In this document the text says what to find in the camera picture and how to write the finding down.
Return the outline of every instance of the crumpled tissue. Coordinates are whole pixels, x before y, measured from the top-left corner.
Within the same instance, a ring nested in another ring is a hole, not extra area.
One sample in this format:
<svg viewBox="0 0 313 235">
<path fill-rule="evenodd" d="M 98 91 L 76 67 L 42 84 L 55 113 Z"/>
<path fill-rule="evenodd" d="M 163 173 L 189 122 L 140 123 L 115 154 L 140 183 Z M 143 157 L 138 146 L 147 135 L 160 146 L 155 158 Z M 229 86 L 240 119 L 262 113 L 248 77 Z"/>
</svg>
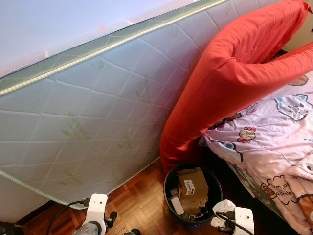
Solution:
<svg viewBox="0 0 313 235">
<path fill-rule="evenodd" d="M 214 207 L 213 207 L 213 212 L 214 214 L 216 212 L 231 212 L 234 211 L 236 205 L 229 200 L 223 200 L 221 202 L 218 202 Z M 219 217 L 213 217 L 211 220 L 211 226 L 213 227 L 225 227 L 225 220 L 219 218 Z"/>
</svg>

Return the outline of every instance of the black trash can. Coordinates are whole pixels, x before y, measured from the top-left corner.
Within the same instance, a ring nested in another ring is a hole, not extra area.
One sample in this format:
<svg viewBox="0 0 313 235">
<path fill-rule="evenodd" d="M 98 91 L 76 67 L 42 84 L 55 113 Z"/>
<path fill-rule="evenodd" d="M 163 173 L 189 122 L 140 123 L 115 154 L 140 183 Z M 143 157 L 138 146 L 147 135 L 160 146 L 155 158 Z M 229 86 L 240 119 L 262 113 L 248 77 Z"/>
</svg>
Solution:
<svg viewBox="0 0 313 235">
<path fill-rule="evenodd" d="M 179 179 L 177 176 L 177 171 L 183 170 L 183 169 L 194 169 L 196 167 L 201 168 L 203 175 L 205 177 L 205 180 L 207 182 L 207 185 L 209 187 L 208 201 L 205 204 L 206 208 L 209 211 L 209 214 L 205 214 L 203 217 L 198 218 L 194 221 L 191 221 L 176 214 L 175 209 L 172 205 L 172 202 L 168 201 L 168 198 L 172 197 L 170 190 L 172 188 L 177 187 L 178 185 Z M 198 227 L 204 224 L 205 222 L 210 221 L 214 216 L 212 208 L 223 199 L 223 193 L 222 193 L 220 182 L 218 181 L 214 173 L 208 170 L 205 166 L 201 166 L 201 165 L 193 164 L 193 163 L 180 164 L 172 168 L 165 178 L 163 190 L 164 190 L 164 197 L 165 197 L 166 204 L 168 206 L 169 214 L 177 223 L 188 228 Z"/>
</svg>

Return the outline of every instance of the brown cardboard box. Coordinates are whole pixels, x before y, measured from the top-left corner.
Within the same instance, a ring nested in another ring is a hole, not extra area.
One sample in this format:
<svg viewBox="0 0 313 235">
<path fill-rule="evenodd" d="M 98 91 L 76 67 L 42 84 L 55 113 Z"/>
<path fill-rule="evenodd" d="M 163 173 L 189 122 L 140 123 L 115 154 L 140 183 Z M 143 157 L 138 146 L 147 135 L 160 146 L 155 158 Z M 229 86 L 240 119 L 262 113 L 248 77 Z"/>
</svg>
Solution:
<svg viewBox="0 0 313 235">
<path fill-rule="evenodd" d="M 180 170 L 177 173 L 182 187 L 180 202 L 185 213 L 190 215 L 200 213 L 200 208 L 205 207 L 209 191 L 203 172 L 197 167 Z"/>
</svg>

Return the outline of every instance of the red pillow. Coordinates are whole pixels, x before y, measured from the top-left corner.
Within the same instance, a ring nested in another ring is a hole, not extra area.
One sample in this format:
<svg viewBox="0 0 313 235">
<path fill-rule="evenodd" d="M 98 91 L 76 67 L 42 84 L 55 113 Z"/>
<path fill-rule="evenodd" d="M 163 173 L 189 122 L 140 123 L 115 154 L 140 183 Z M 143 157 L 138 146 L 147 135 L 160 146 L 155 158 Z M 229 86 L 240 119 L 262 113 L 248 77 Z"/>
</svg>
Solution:
<svg viewBox="0 0 313 235">
<path fill-rule="evenodd" d="M 210 42 L 162 132 L 165 171 L 199 156 L 195 139 L 209 126 L 313 70 L 312 45 L 266 63 L 308 11 L 302 0 L 285 0 L 236 19 Z"/>
</svg>

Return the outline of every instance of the wooden floor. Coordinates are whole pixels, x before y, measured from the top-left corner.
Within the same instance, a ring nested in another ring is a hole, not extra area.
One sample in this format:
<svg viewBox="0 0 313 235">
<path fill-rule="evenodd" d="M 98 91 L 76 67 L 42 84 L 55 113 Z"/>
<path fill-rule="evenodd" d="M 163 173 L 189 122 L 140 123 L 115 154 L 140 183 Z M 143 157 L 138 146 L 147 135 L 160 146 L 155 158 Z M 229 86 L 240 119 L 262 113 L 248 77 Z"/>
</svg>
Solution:
<svg viewBox="0 0 313 235">
<path fill-rule="evenodd" d="M 253 210 L 255 235 L 296 234 L 287 223 L 269 211 L 257 199 L 253 199 L 230 171 L 216 172 L 224 199 L 237 206 Z M 109 195 L 106 216 L 118 212 L 118 218 L 109 235 L 122 235 L 133 228 L 143 235 L 217 235 L 216 228 L 206 223 L 187 229 L 176 224 L 167 212 L 163 197 L 164 175 L 160 161 L 155 162 Z M 46 228 L 62 205 L 56 204 L 24 225 L 25 235 L 45 235 Z M 80 227 L 86 211 L 68 209 L 54 223 L 50 235 L 72 235 Z"/>
</svg>

